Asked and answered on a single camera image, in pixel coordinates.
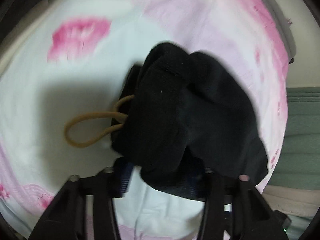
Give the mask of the green curtain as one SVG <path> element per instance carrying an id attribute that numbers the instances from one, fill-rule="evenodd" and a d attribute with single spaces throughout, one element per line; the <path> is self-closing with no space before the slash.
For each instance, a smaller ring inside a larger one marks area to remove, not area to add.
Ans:
<path id="1" fill-rule="evenodd" d="M 319 190 L 319 87 L 287 89 L 283 146 L 269 184 Z"/>

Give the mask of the grey padded headboard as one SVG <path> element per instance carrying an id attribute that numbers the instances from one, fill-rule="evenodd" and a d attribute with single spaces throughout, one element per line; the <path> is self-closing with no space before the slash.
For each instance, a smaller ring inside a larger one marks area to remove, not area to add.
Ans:
<path id="1" fill-rule="evenodd" d="M 279 35 L 285 46 L 285 49 L 289 58 L 289 64 L 291 64 L 294 62 L 297 48 L 296 48 L 295 39 L 290 29 L 289 20 L 285 17 L 283 11 L 281 10 L 276 0 L 262 0 L 262 1 L 265 7 L 267 7 L 269 13 L 271 14 L 276 24 L 276 28 L 279 32 Z"/>

